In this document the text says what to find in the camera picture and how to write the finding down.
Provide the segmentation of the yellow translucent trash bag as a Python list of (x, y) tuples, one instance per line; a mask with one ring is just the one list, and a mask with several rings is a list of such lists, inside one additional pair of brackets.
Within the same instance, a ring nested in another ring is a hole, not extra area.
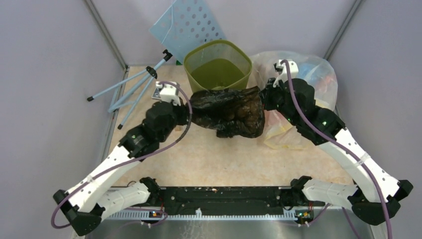
[(314, 144), (298, 133), (278, 111), (265, 111), (265, 126), (262, 134), (263, 144), (275, 150), (305, 150)]

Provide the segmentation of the black trash bag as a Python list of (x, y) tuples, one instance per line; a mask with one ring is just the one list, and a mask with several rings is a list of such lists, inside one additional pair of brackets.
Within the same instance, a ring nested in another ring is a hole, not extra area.
[(265, 126), (260, 88), (203, 90), (192, 94), (192, 122), (216, 131), (218, 138), (257, 138)]

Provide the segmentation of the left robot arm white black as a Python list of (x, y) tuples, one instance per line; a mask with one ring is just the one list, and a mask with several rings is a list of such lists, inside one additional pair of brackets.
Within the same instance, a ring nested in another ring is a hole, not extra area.
[(58, 190), (53, 199), (57, 203), (51, 216), (51, 226), (61, 229), (55, 223), (58, 212), (62, 212), (79, 236), (85, 236), (96, 229), (112, 214), (135, 204), (153, 206), (159, 201), (159, 192), (154, 186), (143, 182), (109, 192), (109, 188), (129, 169), (146, 158), (161, 153), (177, 144), (186, 134), (164, 148), (160, 148), (173, 129), (178, 125), (191, 126), (192, 105), (174, 105), (159, 101), (145, 113), (142, 123), (130, 129), (104, 161), (79, 184), (68, 190)]

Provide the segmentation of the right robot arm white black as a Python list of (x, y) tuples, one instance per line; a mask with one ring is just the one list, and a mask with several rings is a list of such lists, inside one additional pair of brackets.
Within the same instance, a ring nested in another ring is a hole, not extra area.
[(293, 201), (298, 205), (319, 201), (344, 207), (374, 226), (394, 217), (413, 185), (383, 170), (360, 147), (339, 116), (317, 106), (314, 96), (314, 88), (298, 78), (291, 82), (269, 78), (260, 92), (265, 110), (283, 115), (301, 136), (330, 155), (354, 183), (344, 185), (302, 176), (292, 181)]

